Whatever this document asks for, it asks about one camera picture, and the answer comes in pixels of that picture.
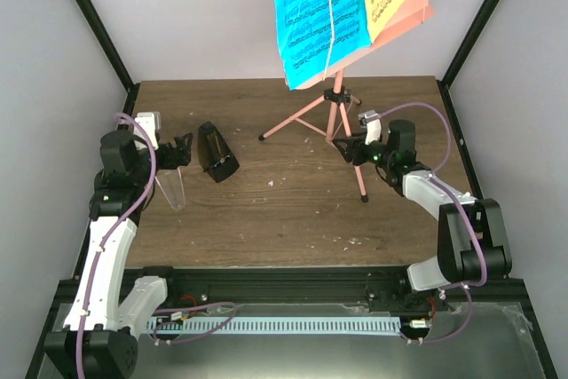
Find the pink music stand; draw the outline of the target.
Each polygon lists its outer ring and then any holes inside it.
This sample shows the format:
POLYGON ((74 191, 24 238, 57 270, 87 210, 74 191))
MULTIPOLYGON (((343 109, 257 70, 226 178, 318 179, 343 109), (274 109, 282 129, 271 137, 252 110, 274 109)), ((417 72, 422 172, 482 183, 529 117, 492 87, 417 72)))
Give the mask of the pink music stand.
MULTIPOLYGON (((327 141, 331 141, 339 130, 344 130, 345 134, 350 136, 352 132, 349 124, 348 112, 352 105, 358 104, 360 101, 353 97, 343 84, 345 69, 354 62, 366 57, 371 52, 376 51, 385 44, 420 26, 423 22, 428 20, 432 14, 433 9, 430 5, 430 0, 405 1, 395 16, 389 21, 387 28, 380 33, 379 37, 374 42, 371 41, 370 46, 360 49, 348 56, 347 59, 342 60, 337 66, 332 67, 333 73, 331 75, 328 75, 325 79, 317 82, 320 83, 329 77, 332 77, 334 82, 331 89, 324 91, 324 93, 312 103, 306 105, 287 119, 261 134, 259 136, 259 140, 266 140, 292 122, 298 122, 307 128, 312 128, 313 131, 322 135, 327 141), (327 127, 325 129, 312 127, 312 124, 305 121, 303 116, 324 102, 329 104, 327 127)), ((298 90, 306 90, 311 88, 313 85, 309 87, 302 87, 298 90)))

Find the black metronome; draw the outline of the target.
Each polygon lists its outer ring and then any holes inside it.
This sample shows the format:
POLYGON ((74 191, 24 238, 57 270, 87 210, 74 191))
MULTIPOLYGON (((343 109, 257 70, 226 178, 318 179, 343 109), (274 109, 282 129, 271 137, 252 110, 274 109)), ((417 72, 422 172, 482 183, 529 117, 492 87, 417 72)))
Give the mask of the black metronome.
POLYGON ((211 121, 198 129, 198 158, 203 172, 216 183, 225 181, 240 167, 234 152, 211 121))

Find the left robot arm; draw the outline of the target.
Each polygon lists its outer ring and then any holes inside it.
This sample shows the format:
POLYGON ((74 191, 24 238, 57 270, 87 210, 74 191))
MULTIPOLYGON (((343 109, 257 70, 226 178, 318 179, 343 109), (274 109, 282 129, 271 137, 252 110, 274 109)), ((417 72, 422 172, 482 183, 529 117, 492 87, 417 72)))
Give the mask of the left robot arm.
POLYGON ((128 130, 100 140, 102 170, 90 200, 88 251, 79 287, 62 329, 50 332, 44 349, 65 378, 129 378, 138 339, 158 309, 174 310, 181 289, 165 278, 143 276, 120 297, 125 262, 138 230, 152 181, 160 170, 178 171, 191 161, 193 136, 157 146, 128 130))

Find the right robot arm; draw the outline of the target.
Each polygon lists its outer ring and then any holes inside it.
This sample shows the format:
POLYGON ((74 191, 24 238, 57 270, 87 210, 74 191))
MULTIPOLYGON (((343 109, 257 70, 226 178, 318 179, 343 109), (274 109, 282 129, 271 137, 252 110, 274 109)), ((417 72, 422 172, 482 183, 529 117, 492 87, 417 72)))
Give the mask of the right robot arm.
POLYGON ((425 301, 426 290, 482 286, 509 275, 512 256, 500 204, 456 190, 419 162, 413 122, 391 121, 386 139, 378 120, 365 119, 363 128, 333 140, 343 159, 355 166, 373 164, 387 185, 438 223, 436 255, 407 267, 408 280, 394 288, 397 305, 412 311, 425 301))

